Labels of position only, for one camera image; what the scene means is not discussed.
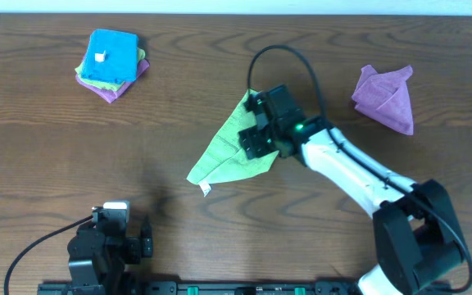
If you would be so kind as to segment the green microfiber cloth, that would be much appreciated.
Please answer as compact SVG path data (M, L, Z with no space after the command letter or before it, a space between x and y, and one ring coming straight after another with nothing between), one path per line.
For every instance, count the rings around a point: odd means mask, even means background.
M186 180L198 185L204 196L211 191L212 184L249 179L267 172L279 154L272 152L252 160L247 158L239 143L238 132L253 127L256 119L245 110L243 103L246 101L245 93L188 173Z

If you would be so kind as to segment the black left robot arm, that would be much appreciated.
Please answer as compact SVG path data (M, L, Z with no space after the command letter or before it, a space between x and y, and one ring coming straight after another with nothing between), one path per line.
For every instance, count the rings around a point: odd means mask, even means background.
M128 236L123 213L92 214L69 241L70 291L73 294L142 294L143 284L125 270L153 254L152 226L143 219L139 234Z

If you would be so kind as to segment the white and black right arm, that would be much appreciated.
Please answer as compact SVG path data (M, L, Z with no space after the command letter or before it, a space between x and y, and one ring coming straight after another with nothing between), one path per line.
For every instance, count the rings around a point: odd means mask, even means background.
M371 218L377 264L356 283L359 294L455 294L440 278L462 263L472 267L446 189L401 176L351 144L325 116L306 118L278 88L250 95L244 109L256 123L239 132L250 159L272 152L296 157L339 186Z

